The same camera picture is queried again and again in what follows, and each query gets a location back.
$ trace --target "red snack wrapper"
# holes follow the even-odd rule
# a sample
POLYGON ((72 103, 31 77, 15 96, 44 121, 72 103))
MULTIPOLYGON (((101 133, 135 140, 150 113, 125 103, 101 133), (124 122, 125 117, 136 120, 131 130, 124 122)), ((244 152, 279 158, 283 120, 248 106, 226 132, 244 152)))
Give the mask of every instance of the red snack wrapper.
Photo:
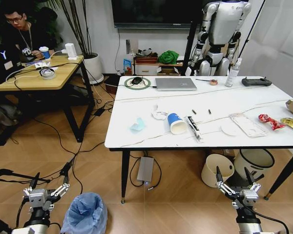
POLYGON ((286 125, 278 122, 277 120, 270 118, 267 114, 261 114, 258 116, 259 121, 262 123, 269 123, 273 130, 284 128, 286 125))

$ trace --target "plastic bag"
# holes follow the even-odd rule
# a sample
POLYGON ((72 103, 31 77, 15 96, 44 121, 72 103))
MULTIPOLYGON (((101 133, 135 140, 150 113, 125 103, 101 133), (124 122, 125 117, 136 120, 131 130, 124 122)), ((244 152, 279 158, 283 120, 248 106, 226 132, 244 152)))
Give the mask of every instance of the plastic bag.
POLYGON ((104 234, 107 208, 98 194, 84 193, 73 200, 65 214, 61 233, 104 234))

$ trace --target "white bottle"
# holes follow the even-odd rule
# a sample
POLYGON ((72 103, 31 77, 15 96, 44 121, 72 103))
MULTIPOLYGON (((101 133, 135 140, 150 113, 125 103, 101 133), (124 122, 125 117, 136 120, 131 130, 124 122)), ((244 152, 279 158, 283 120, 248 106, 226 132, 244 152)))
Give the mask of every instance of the white bottle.
POLYGON ((238 73, 240 71, 241 62, 242 62, 242 59, 238 58, 238 61, 236 62, 236 64, 230 69, 229 76, 227 78, 225 86, 232 87, 233 79, 235 79, 238 76, 238 73))

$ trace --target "remote controller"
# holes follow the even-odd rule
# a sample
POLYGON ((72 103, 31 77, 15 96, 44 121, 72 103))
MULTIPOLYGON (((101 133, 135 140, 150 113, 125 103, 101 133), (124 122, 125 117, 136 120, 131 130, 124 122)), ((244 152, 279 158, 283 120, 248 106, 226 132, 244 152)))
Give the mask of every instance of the remote controller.
POLYGON ((247 78, 244 78, 244 79, 242 79, 242 84, 244 84, 244 86, 251 86, 251 85, 270 86, 272 84, 272 82, 270 80, 267 80, 266 78, 261 78, 261 79, 247 79, 247 78))

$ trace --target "man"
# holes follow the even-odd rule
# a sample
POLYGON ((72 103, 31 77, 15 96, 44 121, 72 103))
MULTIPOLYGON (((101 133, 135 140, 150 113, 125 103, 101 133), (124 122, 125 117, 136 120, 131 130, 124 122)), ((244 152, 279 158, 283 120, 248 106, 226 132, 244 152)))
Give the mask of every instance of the man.
POLYGON ((18 1, 10 1, 7 6, 3 7, 3 13, 6 21, 12 26, 3 40, 6 43, 14 44, 28 57, 36 56, 38 59, 43 58, 39 48, 46 46, 50 54, 54 53, 55 45, 52 43, 50 36, 40 29, 34 23, 27 20, 25 10, 18 1))

